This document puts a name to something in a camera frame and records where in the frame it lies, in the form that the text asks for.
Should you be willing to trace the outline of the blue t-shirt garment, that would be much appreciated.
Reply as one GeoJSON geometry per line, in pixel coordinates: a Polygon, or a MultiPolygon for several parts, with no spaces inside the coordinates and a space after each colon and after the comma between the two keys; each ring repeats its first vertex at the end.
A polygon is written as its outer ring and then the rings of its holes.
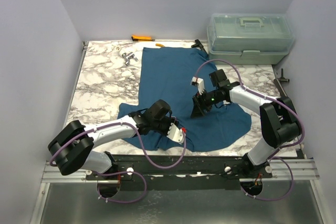
{"type": "Polygon", "coordinates": [[[143,48],[138,105],[122,103],[118,117],[149,108],[155,101],[167,102],[181,127],[186,128],[186,147],[192,152],[210,152],[226,148],[250,131],[251,116],[238,104],[219,104],[205,116],[191,118],[192,97],[197,87],[193,76],[205,81],[211,90],[209,74],[216,66],[208,55],[196,48],[143,48]]]}

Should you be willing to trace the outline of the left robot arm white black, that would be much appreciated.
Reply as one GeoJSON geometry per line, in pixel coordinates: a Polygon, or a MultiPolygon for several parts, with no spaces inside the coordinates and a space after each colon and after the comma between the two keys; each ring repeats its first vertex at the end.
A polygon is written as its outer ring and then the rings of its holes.
{"type": "Polygon", "coordinates": [[[184,133],[178,124],[172,117],[171,107],[163,100],[106,123],[84,126],[79,120],[74,120],[49,143],[49,163],[58,167],[64,176],[85,169],[99,173],[104,179],[112,179],[117,171],[115,159],[109,152],[95,152],[95,147],[150,132],[182,144],[184,133]]]}

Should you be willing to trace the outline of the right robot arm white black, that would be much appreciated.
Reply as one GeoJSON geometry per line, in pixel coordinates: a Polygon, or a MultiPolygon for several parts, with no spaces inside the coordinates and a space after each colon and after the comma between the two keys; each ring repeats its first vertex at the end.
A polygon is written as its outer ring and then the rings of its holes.
{"type": "Polygon", "coordinates": [[[261,166],[275,155],[281,145],[294,140],[303,133],[302,126],[289,97],[273,98],[243,86],[240,82],[230,82],[222,69],[209,74],[213,91],[207,92],[204,80],[193,77],[191,85],[198,92],[192,97],[191,118],[198,118],[210,112],[212,106],[220,102],[236,103],[260,116],[262,138],[246,153],[234,174],[255,177],[261,166]]]}

